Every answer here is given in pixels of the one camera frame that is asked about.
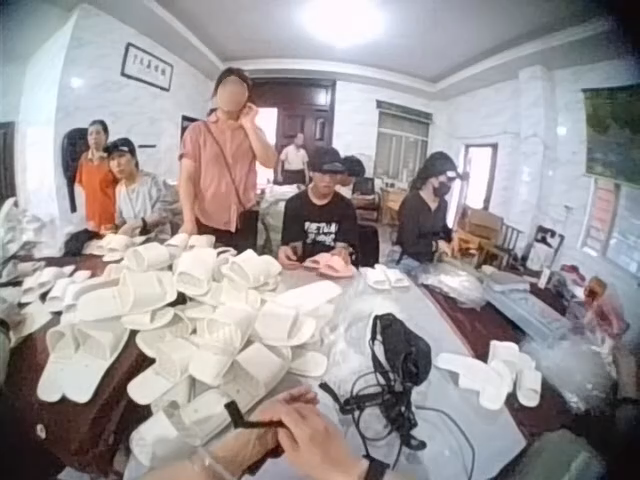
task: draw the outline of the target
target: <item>picture frame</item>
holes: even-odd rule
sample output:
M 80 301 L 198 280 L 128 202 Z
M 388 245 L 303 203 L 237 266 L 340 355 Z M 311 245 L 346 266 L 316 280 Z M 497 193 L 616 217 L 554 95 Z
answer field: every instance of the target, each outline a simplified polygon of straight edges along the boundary
M 120 75 L 169 92 L 173 80 L 173 65 L 144 48 L 128 42 L 124 48 Z

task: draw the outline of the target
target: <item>face mask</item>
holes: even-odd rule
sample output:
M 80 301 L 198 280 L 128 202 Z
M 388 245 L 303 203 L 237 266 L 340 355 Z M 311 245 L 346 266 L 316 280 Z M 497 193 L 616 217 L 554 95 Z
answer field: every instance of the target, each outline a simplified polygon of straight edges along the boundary
M 436 187 L 433 187 L 433 194 L 438 198 L 444 198 L 451 191 L 451 185 L 446 182 L 440 182 Z

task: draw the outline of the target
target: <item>hand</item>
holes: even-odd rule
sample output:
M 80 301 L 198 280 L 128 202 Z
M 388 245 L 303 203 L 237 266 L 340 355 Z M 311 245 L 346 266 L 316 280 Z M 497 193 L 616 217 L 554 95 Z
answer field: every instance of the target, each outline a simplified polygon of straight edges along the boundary
M 256 126 L 256 117 L 258 116 L 258 107 L 253 103 L 247 103 L 242 112 L 240 112 L 240 124 L 244 128 L 251 128 Z
M 349 254 L 348 249 L 344 247 L 338 247 L 331 251 L 331 255 L 340 257 L 346 265 L 351 265 L 351 255 Z
M 197 235 L 198 234 L 198 226 L 196 222 L 185 222 L 180 227 L 180 231 L 178 233 L 186 233 L 187 235 Z
M 300 268 L 300 262 L 293 249 L 289 246 L 280 247 L 278 250 L 278 262 L 286 270 Z
M 125 223 L 118 231 L 119 235 L 126 235 L 127 237 L 135 237 L 142 228 L 142 222 L 140 220 L 133 220 Z
M 451 256 L 451 245 L 444 240 L 438 240 L 438 252 L 444 253 L 448 257 Z
M 309 386 L 288 390 L 263 403 L 252 420 L 278 420 L 278 412 L 289 405 L 317 405 L 318 396 Z M 215 446 L 214 457 L 232 475 L 239 477 L 248 467 L 278 446 L 274 428 L 237 430 Z
M 349 450 L 344 434 L 316 407 L 280 406 L 278 441 L 287 461 L 302 475 L 315 480 L 357 480 L 367 463 Z

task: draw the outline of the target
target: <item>person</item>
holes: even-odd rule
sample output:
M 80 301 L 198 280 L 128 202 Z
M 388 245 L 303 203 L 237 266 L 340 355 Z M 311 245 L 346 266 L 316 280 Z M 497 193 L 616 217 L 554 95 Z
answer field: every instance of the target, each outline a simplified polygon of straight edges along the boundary
M 140 170 L 134 143 L 119 138 L 106 146 L 105 153 L 119 180 L 114 231 L 130 237 L 151 232 L 169 237 L 170 192 L 156 175 Z
M 309 183 L 309 157 L 304 149 L 304 134 L 296 135 L 291 145 L 280 154 L 278 178 L 282 185 L 307 185 Z
M 427 157 L 400 204 L 398 236 L 387 258 L 388 266 L 412 275 L 422 264 L 432 262 L 436 253 L 451 254 L 445 197 L 460 177 L 445 152 Z
M 332 147 L 316 148 L 309 170 L 309 187 L 285 203 L 278 261 L 293 269 L 310 257 L 330 252 L 350 264 L 358 245 L 358 222 L 353 204 L 335 189 L 345 173 L 340 153 Z
M 112 230 L 115 224 L 115 190 L 118 183 L 109 169 L 104 147 L 109 127 L 104 120 L 93 120 L 87 134 L 89 150 L 78 162 L 76 185 L 84 191 L 87 228 L 95 232 Z
M 256 125 L 250 90 L 243 70 L 223 70 L 213 90 L 218 108 L 189 126 L 180 153 L 180 231 L 214 235 L 238 251 L 255 248 L 256 161 L 272 169 L 278 158 Z
M 364 480 L 369 461 L 349 450 L 344 434 L 324 417 L 317 403 L 317 395 L 309 387 L 285 392 L 254 415 L 255 420 L 282 422 L 282 428 L 236 430 L 211 450 L 201 449 L 190 460 L 150 472 L 143 479 L 240 478 L 248 467 L 280 447 L 285 460 L 303 478 Z M 383 478 L 400 480 L 393 472 L 386 472 Z
M 342 159 L 345 173 L 340 175 L 336 190 L 347 198 L 353 197 L 353 185 L 358 178 L 364 177 L 365 168 L 362 160 L 355 155 L 347 155 Z

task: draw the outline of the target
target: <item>ceiling light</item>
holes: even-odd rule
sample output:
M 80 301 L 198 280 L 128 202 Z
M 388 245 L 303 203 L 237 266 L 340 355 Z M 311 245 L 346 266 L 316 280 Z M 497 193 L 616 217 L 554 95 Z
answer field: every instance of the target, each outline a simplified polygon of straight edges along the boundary
M 302 22 L 318 40 L 337 48 L 366 43 L 380 36 L 384 18 L 374 0 L 310 0 Z

